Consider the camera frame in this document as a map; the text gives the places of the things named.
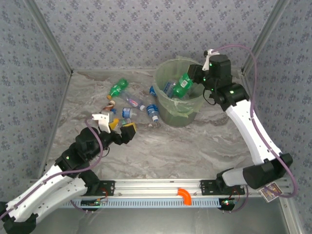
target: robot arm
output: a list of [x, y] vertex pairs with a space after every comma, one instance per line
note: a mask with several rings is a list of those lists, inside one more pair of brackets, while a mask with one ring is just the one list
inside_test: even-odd
[[228, 57], [218, 52], [212, 53], [212, 50], [205, 51], [204, 55], [205, 64], [190, 65], [188, 75], [193, 82], [203, 84], [206, 90], [210, 90], [210, 97], [233, 120], [247, 143], [254, 163], [250, 167], [228, 169], [218, 173], [216, 183], [219, 190], [224, 191], [235, 185], [249, 185], [253, 189], [258, 189], [281, 178], [286, 171], [271, 151], [279, 154], [288, 167], [293, 162], [292, 157], [290, 154], [282, 154], [254, 114], [253, 119], [262, 136], [270, 143], [271, 149], [268, 150], [263, 143], [252, 124], [251, 102], [247, 92], [242, 85], [232, 82], [231, 62]]
[[[98, 133], [93, 128], [103, 149], [107, 149], [113, 142], [127, 144], [136, 133], [134, 123], [121, 127], [121, 134], [112, 131], [108, 126], [111, 120], [109, 115], [94, 117], [99, 118], [101, 126], [105, 125], [105, 129], [109, 130]], [[95, 135], [89, 128], [83, 129], [75, 143], [62, 153], [42, 178], [14, 200], [0, 203], [0, 215], [6, 232], [19, 234], [23, 229], [23, 233], [31, 233], [36, 223], [66, 201], [86, 193], [94, 194], [98, 190], [99, 179], [87, 168], [99, 152], [100, 146]]]

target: white bottle cap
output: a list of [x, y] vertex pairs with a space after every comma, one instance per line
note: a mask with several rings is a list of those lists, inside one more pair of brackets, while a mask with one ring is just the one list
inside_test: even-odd
[[158, 121], [158, 116], [153, 116], [153, 117], [152, 117], [152, 120], [153, 120], [154, 122], [157, 122], [157, 121]]

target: black bracket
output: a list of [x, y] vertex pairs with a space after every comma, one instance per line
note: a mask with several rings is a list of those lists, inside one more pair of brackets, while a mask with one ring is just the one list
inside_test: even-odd
[[115, 181], [114, 180], [101, 180], [97, 191], [92, 196], [105, 196], [107, 191], [107, 196], [114, 196], [115, 192]]
[[241, 189], [239, 185], [227, 187], [222, 192], [218, 188], [215, 179], [204, 179], [200, 181], [200, 188], [201, 188], [201, 194], [203, 196], [209, 196], [209, 195], [238, 195], [237, 191], [239, 192], [239, 195], [244, 195], [245, 190]]

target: orange clip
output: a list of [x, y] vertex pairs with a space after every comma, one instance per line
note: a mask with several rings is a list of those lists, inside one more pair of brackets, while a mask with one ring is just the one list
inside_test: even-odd
[[185, 189], [178, 189], [177, 191], [178, 196], [182, 196], [184, 200], [184, 205], [190, 206], [192, 204], [192, 198], [188, 191]]

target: floor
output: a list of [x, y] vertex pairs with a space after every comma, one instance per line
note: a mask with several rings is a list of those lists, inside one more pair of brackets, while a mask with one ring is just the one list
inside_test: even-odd
[[[85, 128], [84, 119], [107, 104], [110, 87], [121, 77], [129, 81], [129, 92], [143, 100], [152, 98], [148, 93], [152, 72], [74, 72], [48, 166]], [[129, 107], [120, 98], [115, 101], [117, 113]], [[93, 169], [100, 179], [215, 178], [225, 169], [252, 165], [240, 132], [218, 106], [205, 103], [193, 123], [183, 128], [162, 121], [159, 127], [143, 112], [133, 121], [137, 124], [134, 139], [127, 145], [112, 144], [109, 155]]]

